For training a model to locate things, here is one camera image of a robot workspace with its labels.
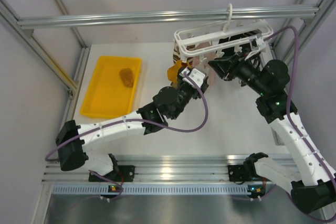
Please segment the pink sheer sock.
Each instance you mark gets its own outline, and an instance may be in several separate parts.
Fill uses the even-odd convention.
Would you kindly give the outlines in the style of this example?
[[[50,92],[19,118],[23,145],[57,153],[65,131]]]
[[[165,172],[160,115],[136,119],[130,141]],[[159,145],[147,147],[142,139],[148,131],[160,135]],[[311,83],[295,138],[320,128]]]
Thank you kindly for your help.
[[[210,42],[203,42],[197,45],[190,45],[187,47],[188,50],[194,51],[198,49],[203,49],[211,46],[212,44]],[[216,53],[214,52],[208,52],[203,55],[198,55],[192,58],[188,59],[188,62],[190,65],[200,71],[203,71],[208,76],[208,85],[211,87],[216,82],[216,73],[215,71],[209,66],[208,62],[211,60],[214,60],[216,57]]]

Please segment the mustard yellow sock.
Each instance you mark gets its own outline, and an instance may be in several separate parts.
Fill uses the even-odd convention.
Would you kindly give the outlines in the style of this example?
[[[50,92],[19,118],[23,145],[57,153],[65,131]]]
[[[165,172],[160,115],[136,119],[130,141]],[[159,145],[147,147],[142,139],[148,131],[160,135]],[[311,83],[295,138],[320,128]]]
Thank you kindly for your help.
[[[179,75],[179,70],[181,68],[189,67],[190,64],[188,62],[183,62],[182,60],[177,60],[176,63],[168,68],[167,70],[167,78],[169,81],[171,81],[173,84],[178,83],[178,75]]]
[[[124,84],[128,88],[132,88],[134,85],[133,72],[130,68],[124,68],[119,71],[119,76]]]

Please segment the brown white striped sock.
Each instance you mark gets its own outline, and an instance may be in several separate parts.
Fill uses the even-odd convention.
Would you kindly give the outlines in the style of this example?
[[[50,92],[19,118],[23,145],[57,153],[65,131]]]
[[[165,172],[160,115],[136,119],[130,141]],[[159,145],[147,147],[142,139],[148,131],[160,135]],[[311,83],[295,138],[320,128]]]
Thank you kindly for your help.
[[[195,45],[190,45],[190,46],[187,46],[186,49],[193,51],[195,49],[195,47],[196,47]],[[180,59],[181,59],[180,49],[179,49],[178,45],[175,44],[174,45],[174,50],[173,50],[173,63],[175,64]]]

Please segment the white plastic clip hanger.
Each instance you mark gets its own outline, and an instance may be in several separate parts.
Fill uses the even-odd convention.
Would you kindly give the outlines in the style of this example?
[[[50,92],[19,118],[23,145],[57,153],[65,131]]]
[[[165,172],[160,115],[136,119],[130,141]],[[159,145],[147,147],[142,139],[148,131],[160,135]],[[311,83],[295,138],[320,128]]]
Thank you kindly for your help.
[[[232,48],[235,54],[242,52],[241,46],[248,42],[248,38],[244,38],[243,33],[252,30],[261,30],[264,41],[274,34],[273,28],[264,19],[257,19],[246,25],[240,22],[234,25],[232,4],[227,6],[227,10],[228,17],[224,21],[207,23],[189,29],[179,29],[174,33],[174,45],[178,45],[183,62],[208,52],[214,52],[217,57],[221,57],[225,55],[223,50],[227,48]],[[186,49],[187,46],[203,42],[210,42],[212,45],[194,51]]]

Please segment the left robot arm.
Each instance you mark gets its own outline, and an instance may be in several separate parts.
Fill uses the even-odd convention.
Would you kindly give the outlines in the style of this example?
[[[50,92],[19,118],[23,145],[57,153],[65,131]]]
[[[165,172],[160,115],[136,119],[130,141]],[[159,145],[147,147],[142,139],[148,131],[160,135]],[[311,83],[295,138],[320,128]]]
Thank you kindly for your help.
[[[80,168],[114,180],[119,173],[118,161],[111,153],[94,150],[98,145],[128,136],[145,136],[162,129],[179,133],[200,130],[208,119],[208,105],[204,96],[208,88],[207,74],[196,69],[184,69],[177,78],[177,87],[166,86],[153,97],[151,103],[116,119],[91,124],[78,124],[75,120],[64,123],[56,137],[58,162],[63,172]],[[167,120],[175,120],[192,99],[203,101],[205,116],[193,129],[169,126]]]

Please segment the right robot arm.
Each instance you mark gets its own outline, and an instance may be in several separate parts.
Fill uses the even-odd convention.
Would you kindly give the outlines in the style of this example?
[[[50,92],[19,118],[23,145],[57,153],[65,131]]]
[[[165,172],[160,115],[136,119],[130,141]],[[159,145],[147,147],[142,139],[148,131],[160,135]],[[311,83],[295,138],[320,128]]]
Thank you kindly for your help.
[[[305,130],[298,110],[285,92],[290,81],[287,65],[270,60],[262,69],[241,56],[216,58],[209,66],[223,80],[242,81],[260,96],[257,109],[283,141],[298,171],[277,164],[265,153],[253,153],[244,161],[246,176],[265,178],[285,190],[297,208],[305,214],[335,202],[335,169],[317,150]]]

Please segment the yellow plastic tray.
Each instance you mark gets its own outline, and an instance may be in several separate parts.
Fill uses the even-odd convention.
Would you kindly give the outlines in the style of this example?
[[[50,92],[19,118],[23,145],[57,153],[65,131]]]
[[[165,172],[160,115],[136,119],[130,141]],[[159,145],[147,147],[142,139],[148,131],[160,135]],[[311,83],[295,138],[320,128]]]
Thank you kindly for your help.
[[[132,111],[141,73],[142,59],[136,57],[99,57],[80,114],[93,119],[114,119]],[[124,86],[119,71],[130,68],[134,85]]]

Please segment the aluminium top crossbar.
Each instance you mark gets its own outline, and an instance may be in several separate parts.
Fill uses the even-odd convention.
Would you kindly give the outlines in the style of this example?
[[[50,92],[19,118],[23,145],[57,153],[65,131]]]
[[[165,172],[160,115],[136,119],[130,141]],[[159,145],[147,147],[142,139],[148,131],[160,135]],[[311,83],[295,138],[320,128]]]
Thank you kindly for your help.
[[[103,25],[157,24],[173,22],[202,22],[218,20],[313,18],[316,5],[290,5],[250,8],[219,8],[200,10],[171,10],[92,15],[61,15],[22,17],[17,21],[22,29],[64,28]]]

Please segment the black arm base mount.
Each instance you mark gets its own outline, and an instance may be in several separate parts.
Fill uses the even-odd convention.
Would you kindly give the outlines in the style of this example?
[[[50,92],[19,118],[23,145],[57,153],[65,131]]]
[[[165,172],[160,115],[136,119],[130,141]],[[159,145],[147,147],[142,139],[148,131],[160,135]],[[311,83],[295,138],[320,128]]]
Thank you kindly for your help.
[[[243,165],[228,165],[229,181],[236,184],[243,184],[251,181]]]

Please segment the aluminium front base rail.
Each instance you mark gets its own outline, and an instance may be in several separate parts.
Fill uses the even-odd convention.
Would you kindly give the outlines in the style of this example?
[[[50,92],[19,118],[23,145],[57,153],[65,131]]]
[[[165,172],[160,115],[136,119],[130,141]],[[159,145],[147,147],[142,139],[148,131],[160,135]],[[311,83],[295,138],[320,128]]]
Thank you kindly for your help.
[[[243,164],[249,154],[212,156],[116,156],[118,165],[135,166],[133,183],[206,183],[229,182],[228,165]],[[279,165],[298,172],[289,154],[268,154]],[[48,163],[42,178],[44,183],[84,183],[89,172],[83,168],[62,172],[58,163]]]

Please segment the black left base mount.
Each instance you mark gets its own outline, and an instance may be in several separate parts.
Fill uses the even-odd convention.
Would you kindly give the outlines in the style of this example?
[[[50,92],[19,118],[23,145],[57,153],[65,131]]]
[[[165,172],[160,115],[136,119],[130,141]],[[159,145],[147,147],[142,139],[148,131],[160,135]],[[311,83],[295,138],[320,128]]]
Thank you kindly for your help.
[[[99,174],[101,177],[107,178],[114,182],[133,182],[135,175],[135,166],[133,165],[120,165],[119,171],[111,171],[105,175]],[[89,174],[89,182],[106,182],[106,180],[93,174]]]

